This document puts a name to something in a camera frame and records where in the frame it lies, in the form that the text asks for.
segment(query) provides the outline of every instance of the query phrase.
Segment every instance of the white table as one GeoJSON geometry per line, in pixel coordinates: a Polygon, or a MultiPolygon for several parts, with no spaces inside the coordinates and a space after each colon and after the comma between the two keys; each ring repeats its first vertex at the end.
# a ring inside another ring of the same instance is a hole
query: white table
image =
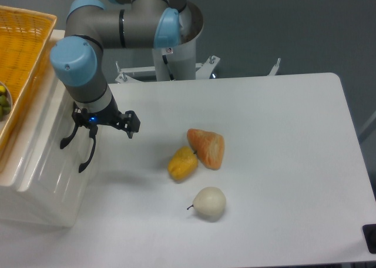
{"type": "Polygon", "coordinates": [[[333,74],[111,85],[141,128],[103,128],[100,174],[75,226],[0,221],[2,267],[251,267],[376,260],[362,225],[376,204],[333,74]],[[188,128],[221,133],[220,170],[166,171],[188,128]],[[187,211],[203,187],[219,220],[187,211]]]}

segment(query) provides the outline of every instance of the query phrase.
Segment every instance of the white plastic container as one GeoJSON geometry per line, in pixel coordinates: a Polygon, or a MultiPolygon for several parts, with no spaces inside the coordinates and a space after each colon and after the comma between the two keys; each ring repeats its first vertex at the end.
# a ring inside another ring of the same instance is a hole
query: white plastic container
{"type": "MultiPolygon", "coordinates": [[[[54,31],[50,42],[63,34],[54,31]]],[[[76,220],[88,179],[98,169],[98,151],[89,167],[78,173],[90,154],[89,132],[79,128],[73,141],[60,149],[60,140],[73,130],[73,99],[51,66],[42,77],[35,100],[0,159],[0,219],[69,227],[76,220]]]]}

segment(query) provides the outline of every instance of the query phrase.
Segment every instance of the yellow basket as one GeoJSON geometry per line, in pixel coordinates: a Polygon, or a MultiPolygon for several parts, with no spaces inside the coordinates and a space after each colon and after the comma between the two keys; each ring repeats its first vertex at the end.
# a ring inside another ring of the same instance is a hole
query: yellow basket
{"type": "Polygon", "coordinates": [[[14,103],[0,130],[0,155],[27,108],[32,80],[56,20],[54,15],[0,6],[0,82],[8,87],[14,103]]]}

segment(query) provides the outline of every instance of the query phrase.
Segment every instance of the plastic food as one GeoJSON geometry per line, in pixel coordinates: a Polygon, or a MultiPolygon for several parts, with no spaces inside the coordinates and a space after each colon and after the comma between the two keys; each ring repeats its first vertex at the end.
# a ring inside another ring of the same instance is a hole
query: plastic food
{"type": "Polygon", "coordinates": [[[183,180],[188,177],[199,165],[196,155],[190,147],[180,148],[170,160],[167,167],[170,176],[176,180],[183,180]]]}
{"type": "Polygon", "coordinates": [[[11,105],[6,98],[6,89],[4,86],[0,85],[0,121],[3,116],[7,115],[11,111],[11,105]]]}
{"type": "Polygon", "coordinates": [[[193,200],[193,207],[199,213],[207,216],[218,216],[226,207],[226,197],[217,187],[206,187],[202,189],[193,200]]]}
{"type": "Polygon", "coordinates": [[[224,154],[224,139],[214,132],[199,129],[189,129],[188,141],[197,152],[197,157],[210,169],[220,169],[224,154]]]}

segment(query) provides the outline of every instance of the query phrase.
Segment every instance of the pear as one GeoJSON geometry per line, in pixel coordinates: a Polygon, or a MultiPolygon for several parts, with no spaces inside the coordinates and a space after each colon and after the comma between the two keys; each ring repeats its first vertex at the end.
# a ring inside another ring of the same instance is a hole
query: pear
{"type": "Polygon", "coordinates": [[[226,207],[226,197],[219,188],[206,187],[197,194],[187,210],[191,207],[203,215],[218,216],[226,207]]]}

